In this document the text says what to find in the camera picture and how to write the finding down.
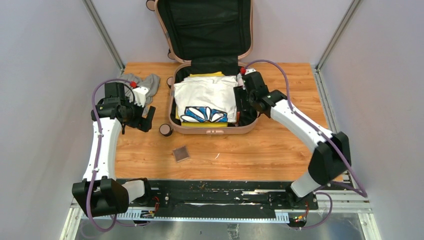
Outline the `white bottle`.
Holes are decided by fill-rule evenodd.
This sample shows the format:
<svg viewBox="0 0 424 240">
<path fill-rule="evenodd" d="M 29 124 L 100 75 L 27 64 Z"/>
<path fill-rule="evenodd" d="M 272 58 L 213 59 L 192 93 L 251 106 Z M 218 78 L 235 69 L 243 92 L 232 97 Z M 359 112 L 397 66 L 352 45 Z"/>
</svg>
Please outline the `white bottle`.
<svg viewBox="0 0 424 240">
<path fill-rule="evenodd" d="M 241 74 L 241 73 L 238 73 L 238 74 L 236 75 L 236 81 L 237 81 L 237 86 L 238 86 L 238 87 L 242 87 L 242 89 L 243 89 L 243 90 L 245 90 L 245 89 L 246 89 L 245 82 L 244 82 L 244 80 L 243 80 L 243 76 L 242 76 L 242 74 Z"/>
</svg>

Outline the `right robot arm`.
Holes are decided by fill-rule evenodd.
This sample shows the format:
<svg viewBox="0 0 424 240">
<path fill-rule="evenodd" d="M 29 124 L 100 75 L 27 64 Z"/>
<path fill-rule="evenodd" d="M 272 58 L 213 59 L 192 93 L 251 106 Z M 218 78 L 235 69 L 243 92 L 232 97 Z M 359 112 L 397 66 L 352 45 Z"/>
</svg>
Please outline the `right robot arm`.
<svg viewBox="0 0 424 240">
<path fill-rule="evenodd" d="M 237 75 L 247 93 L 248 103 L 258 114 L 282 124 L 311 151 L 306 172 L 287 188 L 286 204 L 298 209 L 306 196 L 328 184 L 351 166 L 349 138 L 343 132 L 334 133 L 301 112 L 279 90 L 269 91 L 262 75 L 253 68 L 242 68 Z"/>
</svg>

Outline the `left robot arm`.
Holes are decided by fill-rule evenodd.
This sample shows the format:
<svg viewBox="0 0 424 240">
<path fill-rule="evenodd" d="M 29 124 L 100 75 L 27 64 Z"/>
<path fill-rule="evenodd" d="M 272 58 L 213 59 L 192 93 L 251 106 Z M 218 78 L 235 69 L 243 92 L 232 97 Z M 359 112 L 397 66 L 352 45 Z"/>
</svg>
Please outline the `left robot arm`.
<svg viewBox="0 0 424 240">
<path fill-rule="evenodd" d="M 146 178 L 119 183 L 115 173 L 117 143 L 125 128 L 148 132 L 155 107 L 143 116 L 149 89 L 134 81 L 112 79 L 98 85 L 91 96 L 93 140 L 82 181 L 72 185 L 72 195 L 88 217 L 125 213 L 131 203 L 149 206 L 153 193 Z"/>
</svg>

